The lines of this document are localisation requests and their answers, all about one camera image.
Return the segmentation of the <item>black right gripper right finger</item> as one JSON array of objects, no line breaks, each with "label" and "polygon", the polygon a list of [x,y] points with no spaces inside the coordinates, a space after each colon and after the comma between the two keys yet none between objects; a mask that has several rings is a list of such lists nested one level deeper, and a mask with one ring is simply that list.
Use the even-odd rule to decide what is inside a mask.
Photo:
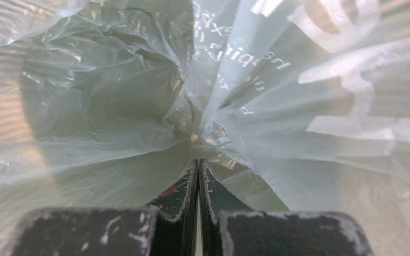
[{"label": "black right gripper right finger", "polygon": [[373,255],[366,234],[348,214],[256,211],[198,165],[203,255]]}]

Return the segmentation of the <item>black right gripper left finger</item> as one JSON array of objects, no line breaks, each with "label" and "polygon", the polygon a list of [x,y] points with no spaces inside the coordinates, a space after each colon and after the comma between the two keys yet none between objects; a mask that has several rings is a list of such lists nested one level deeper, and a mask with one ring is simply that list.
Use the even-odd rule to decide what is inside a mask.
[{"label": "black right gripper left finger", "polygon": [[146,205],[44,207],[23,216],[6,255],[194,255],[199,162]]}]

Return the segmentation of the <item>light blue trash bag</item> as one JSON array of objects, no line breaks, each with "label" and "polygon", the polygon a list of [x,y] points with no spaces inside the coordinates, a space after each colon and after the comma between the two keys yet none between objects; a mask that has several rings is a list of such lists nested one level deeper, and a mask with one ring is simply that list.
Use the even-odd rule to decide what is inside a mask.
[{"label": "light blue trash bag", "polygon": [[0,1],[38,145],[0,144],[0,255],[44,206],[144,204],[190,159],[410,255],[410,1]]}]

